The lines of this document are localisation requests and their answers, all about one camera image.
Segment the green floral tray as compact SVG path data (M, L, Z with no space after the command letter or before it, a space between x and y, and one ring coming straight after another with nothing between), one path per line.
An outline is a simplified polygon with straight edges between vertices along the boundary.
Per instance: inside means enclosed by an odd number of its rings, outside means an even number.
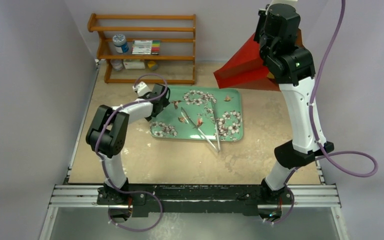
M184 107L193 120L202 118L204 127L218 128L219 139L236 142L244 135L242 99L233 88L171 85L170 104L150 121L150 133L155 138L203 140L182 117Z

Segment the red paper bag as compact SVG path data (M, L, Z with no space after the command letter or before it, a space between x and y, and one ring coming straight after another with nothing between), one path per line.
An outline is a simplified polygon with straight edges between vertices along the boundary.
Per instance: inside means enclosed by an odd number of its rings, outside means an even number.
M255 35L218 70L213 72L219 89L236 88L279 92L273 74L263 65Z

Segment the metal tongs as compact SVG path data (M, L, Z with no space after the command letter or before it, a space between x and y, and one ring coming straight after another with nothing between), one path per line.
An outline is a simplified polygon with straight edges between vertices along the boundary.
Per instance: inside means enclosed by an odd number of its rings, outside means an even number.
M204 127L204 122L201 117L199 117L197 120L193 120L193 118L189 115L184 107L180 107L180 113L181 116L185 119L185 122L192 129L198 132L199 138L205 140L216 153L221 152L221 140L218 127L216 125L213 126L212 134L210 134L210 127Z

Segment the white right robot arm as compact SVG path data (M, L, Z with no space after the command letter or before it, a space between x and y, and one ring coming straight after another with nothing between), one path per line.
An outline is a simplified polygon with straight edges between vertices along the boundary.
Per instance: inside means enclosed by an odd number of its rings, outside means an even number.
M312 98L316 85L313 56L297 44L301 17L295 5L294 0L273 0L259 9L253 39L285 99L292 127L292 139L274 149L276 162L261 181L260 196L268 204L280 198L295 170L334 150L323 134Z

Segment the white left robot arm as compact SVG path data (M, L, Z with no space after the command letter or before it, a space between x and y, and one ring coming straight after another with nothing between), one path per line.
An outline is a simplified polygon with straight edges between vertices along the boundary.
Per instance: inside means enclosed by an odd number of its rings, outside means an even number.
M140 82L133 90L137 98L130 103L113 107L100 105L85 137L99 157L105 176L100 194L118 205L126 203L132 193L121 160L129 124L141 119L150 121L170 103L171 91L167 85L156 84L150 89Z

